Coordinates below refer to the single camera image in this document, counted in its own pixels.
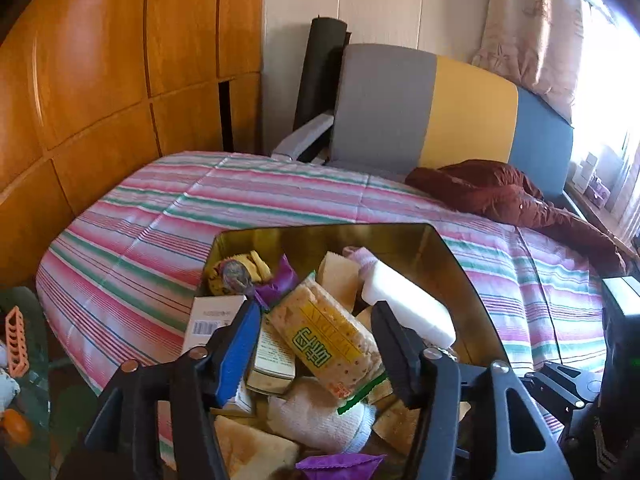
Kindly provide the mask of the white foam block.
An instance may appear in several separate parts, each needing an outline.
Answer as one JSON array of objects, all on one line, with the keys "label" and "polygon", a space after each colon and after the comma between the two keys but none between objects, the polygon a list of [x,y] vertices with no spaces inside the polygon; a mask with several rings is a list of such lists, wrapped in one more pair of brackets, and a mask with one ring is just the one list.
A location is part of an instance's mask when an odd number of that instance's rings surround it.
[{"label": "white foam block", "polygon": [[448,309],[412,281],[380,260],[361,272],[361,298],[369,306],[386,301],[397,321],[440,348],[457,339]]}]

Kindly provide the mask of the small green white carton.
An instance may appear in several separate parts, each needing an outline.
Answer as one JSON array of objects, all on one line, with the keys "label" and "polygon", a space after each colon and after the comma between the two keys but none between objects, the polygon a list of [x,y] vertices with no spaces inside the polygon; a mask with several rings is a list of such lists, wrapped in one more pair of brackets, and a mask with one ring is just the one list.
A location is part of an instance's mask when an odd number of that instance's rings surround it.
[{"label": "small green white carton", "polygon": [[266,396],[280,396],[295,376],[295,354],[264,315],[246,374],[247,388]]}]

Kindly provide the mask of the white cardboard box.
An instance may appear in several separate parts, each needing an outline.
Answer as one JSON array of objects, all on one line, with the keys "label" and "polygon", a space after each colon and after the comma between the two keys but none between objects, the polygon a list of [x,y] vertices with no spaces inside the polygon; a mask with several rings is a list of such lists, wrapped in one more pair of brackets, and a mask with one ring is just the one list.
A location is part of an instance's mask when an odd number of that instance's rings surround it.
[{"label": "white cardboard box", "polygon": [[205,346],[218,328],[232,323],[245,300],[244,295],[195,297],[180,354]]}]

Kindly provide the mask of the cracker packet green trim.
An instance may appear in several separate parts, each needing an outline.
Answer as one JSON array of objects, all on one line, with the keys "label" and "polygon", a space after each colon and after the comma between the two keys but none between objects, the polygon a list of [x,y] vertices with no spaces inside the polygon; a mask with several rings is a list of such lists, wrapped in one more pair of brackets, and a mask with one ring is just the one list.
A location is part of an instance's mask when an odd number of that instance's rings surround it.
[{"label": "cracker packet green trim", "polygon": [[317,281],[307,275],[267,313],[270,324],[343,414],[386,379],[375,339]]}]

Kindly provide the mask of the purple snack packet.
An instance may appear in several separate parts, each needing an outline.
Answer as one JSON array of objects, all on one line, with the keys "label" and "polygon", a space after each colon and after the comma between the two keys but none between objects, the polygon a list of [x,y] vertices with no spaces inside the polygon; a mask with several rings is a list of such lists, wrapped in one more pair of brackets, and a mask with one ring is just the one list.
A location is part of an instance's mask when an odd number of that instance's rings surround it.
[{"label": "purple snack packet", "polygon": [[296,271],[286,255],[282,255],[276,273],[262,285],[254,288],[254,297],[265,311],[270,311],[299,283]]},{"label": "purple snack packet", "polygon": [[361,453],[309,456],[295,469],[310,480],[370,480],[385,459]]}]

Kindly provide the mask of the white sock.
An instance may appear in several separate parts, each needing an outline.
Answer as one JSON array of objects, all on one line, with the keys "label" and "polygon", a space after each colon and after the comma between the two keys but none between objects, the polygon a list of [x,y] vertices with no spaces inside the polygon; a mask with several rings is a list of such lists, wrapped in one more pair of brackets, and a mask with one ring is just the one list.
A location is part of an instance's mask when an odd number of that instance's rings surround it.
[{"label": "white sock", "polygon": [[339,408],[316,378],[299,377],[284,396],[268,398],[267,425],[278,436],[326,454],[359,453],[370,438],[376,408],[364,402],[344,414]]}]

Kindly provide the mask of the gold tray with maroon rim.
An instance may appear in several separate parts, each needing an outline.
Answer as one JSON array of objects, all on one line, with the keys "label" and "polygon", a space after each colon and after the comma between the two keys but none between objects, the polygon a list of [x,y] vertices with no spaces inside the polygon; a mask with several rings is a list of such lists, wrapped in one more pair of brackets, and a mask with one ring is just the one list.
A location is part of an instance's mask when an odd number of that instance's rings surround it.
[{"label": "gold tray with maroon rim", "polygon": [[326,376],[317,376],[276,324],[262,324],[242,386],[258,397],[257,415],[270,431],[313,451],[355,453],[362,447],[358,439],[371,437],[387,451],[408,455],[419,414],[404,407],[388,380],[381,379],[344,414],[329,412],[345,401],[333,395],[328,376],[356,382],[347,389],[354,394],[383,373],[369,342],[376,276],[390,292],[418,296],[412,308],[396,308],[395,314],[427,344],[442,346],[465,364],[488,365],[506,355],[480,296],[432,226],[289,226],[216,238],[198,285],[200,296],[257,292],[274,307],[304,284],[304,296],[320,318],[357,329],[342,339],[347,353],[329,362]]}]

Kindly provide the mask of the tan sponge at edge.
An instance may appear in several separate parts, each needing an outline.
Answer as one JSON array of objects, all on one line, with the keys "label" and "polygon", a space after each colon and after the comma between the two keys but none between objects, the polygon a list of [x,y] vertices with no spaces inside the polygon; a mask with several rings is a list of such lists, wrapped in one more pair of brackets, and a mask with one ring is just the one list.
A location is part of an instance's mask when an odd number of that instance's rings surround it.
[{"label": "tan sponge at edge", "polygon": [[297,443],[224,416],[216,417],[214,427],[230,479],[287,479],[292,474]]}]

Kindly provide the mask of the striped pink green bedspread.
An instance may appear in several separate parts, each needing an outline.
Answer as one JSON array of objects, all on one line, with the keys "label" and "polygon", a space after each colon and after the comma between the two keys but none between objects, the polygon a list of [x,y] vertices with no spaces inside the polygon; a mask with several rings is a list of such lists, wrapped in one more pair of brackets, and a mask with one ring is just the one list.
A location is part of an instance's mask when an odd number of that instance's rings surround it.
[{"label": "striped pink green bedspread", "polygon": [[37,294],[55,337],[100,391],[126,359],[178,356],[219,233],[376,222],[434,226],[518,373],[548,361],[602,372],[601,282],[577,252],[401,183],[267,157],[183,152],[136,171],[52,242]]}]

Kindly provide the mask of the maroon puffer jacket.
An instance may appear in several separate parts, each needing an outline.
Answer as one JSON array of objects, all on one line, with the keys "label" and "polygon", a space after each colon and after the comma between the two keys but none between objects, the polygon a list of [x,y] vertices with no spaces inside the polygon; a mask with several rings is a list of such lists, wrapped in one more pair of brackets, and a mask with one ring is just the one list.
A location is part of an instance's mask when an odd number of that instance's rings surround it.
[{"label": "maroon puffer jacket", "polygon": [[524,172],[505,162],[468,159],[438,169],[419,167],[405,184],[457,211],[544,234],[587,258],[602,278],[627,274],[611,237],[548,202]]}]

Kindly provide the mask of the wooden side shelf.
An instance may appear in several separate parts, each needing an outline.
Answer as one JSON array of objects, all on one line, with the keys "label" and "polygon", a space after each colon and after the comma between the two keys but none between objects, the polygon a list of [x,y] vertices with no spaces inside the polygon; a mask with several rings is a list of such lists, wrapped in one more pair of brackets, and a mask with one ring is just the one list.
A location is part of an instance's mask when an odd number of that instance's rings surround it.
[{"label": "wooden side shelf", "polygon": [[639,248],[634,246],[634,219],[624,222],[625,211],[614,211],[623,193],[617,185],[623,184],[629,167],[610,149],[601,154],[587,152],[579,162],[570,162],[564,191],[577,205],[578,211],[608,237],[629,258],[639,259]]}]

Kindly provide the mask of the orange plastic rack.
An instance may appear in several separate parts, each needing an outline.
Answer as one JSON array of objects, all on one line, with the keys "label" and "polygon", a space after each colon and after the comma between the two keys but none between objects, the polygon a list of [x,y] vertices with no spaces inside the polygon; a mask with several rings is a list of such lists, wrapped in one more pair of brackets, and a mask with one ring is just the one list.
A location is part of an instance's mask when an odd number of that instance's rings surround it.
[{"label": "orange plastic rack", "polygon": [[13,378],[21,378],[29,371],[29,360],[24,316],[19,307],[14,306],[6,315],[4,328],[9,374]]}]

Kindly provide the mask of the grey yellow blue chair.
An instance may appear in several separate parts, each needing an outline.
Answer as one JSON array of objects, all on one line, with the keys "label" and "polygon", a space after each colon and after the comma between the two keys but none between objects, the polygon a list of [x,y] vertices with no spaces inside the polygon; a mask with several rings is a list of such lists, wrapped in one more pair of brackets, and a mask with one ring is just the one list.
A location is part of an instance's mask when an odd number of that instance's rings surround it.
[{"label": "grey yellow blue chair", "polygon": [[333,108],[271,155],[302,159],[325,133],[328,166],[401,181],[416,168],[468,159],[505,162],[559,203],[572,127],[540,96],[488,70],[389,44],[350,44]]}]

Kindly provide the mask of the black rolled mat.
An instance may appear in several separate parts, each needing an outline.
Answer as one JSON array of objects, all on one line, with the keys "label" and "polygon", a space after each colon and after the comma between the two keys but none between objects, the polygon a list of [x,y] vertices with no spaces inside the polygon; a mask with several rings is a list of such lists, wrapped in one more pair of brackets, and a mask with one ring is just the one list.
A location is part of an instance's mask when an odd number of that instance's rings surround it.
[{"label": "black rolled mat", "polygon": [[347,24],[337,18],[318,16],[311,21],[294,114],[294,130],[318,115],[334,110],[343,53],[349,40]]}]

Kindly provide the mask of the orange wooden wardrobe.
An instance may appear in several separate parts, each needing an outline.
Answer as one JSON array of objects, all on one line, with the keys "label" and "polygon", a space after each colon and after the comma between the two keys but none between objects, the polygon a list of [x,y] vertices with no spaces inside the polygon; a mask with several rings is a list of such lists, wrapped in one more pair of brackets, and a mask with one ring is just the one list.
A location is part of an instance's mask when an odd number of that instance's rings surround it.
[{"label": "orange wooden wardrobe", "polygon": [[149,162],[262,149],[262,0],[32,0],[1,45],[1,284]]}]

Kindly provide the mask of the pink patterned curtain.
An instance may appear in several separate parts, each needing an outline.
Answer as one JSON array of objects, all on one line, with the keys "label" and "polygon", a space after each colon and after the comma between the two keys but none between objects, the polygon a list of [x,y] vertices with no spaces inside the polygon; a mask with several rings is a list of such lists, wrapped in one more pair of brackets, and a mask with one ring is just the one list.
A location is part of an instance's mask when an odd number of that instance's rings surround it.
[{"label": "pink patterned curtain", "polygon": [[489,0],[472,64],[540,96],[570,122],[583,41],[582,0]]}]

